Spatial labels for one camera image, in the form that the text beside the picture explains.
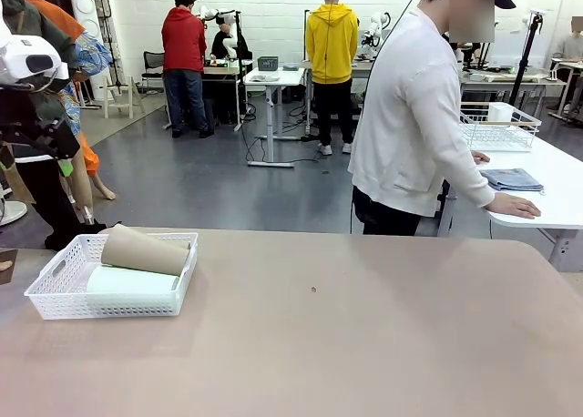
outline white sweatshirt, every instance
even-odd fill
[[[432,217],[444,178],[482,208],[494,191],[460,129],[451,46],[421,10],[404,16],[374,64],[349,171],[373,201]]]

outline white plastic basket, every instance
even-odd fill
[[[180,314],[197,262],[197,233],[150,233],[157,239],[188,242],[190,254],[175,290],[157,294],[90,294],[87,282],[101,265],[108,235],[78,236],[43,268],[26,290],[45,320],[100,319],[107,317],[163,317]]]
[[[511,107],[509,121],[491,121],[490,103],[462,103],[460,127],[472,150],[528,152],[542,121]]]

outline hand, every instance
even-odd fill
[[[486,210],[496,214],[514,215],[522,219],[540,217],[540,210],[530,201],[498,192],[494,201],[486,206]]]
[[[488,163],[490,161],[490,158],[480,151],[473,151],[472,156],[474,157],[476,165],[480,165],[482,162]]]
[[[81,71],[76,71],[76,73],[73,75],[72,77],[74,82],[85,82],[89,79],[89,76],[86,76],[84,73],[82,73]]]

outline paper towel roll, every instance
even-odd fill
[[[101,262],[122,269],[180,276],[188,256],[187,249],[118,224],[109,233]]]
[[[179,278],[167,274],[98,266],[87,282],[94,294],[160,294],[176,289]]]

